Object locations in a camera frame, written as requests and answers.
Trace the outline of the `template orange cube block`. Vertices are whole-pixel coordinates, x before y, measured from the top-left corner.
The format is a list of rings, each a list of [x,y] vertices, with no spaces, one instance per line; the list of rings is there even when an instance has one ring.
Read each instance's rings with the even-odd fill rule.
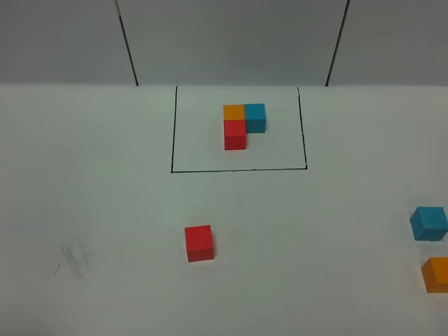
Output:
[[[244,120],[245,109],[243,104],[238,105],[224,105],[223,106],[224,120]]]

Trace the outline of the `template red cube block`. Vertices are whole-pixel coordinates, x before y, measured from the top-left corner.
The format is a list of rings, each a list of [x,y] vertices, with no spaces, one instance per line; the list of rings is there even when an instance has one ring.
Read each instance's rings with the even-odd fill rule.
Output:
[[[223,124],[225,150],[244,150],[247,144],[246,122],[244,120],[225,120]]]

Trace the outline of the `template blue cube block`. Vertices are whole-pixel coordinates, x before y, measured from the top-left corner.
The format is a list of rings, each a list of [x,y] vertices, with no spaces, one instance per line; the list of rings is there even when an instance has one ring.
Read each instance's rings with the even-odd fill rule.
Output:
[[[266,110],[264,104],[245,104],[244,115],[247,133],[266,132]]]

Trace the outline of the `loose blue cube block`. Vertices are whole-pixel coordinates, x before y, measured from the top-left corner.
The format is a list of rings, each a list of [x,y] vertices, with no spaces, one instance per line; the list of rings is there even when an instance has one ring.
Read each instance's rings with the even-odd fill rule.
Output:
[[[409,221],[416,241],[438,242],[447,234],[443,207],[418,206]]]

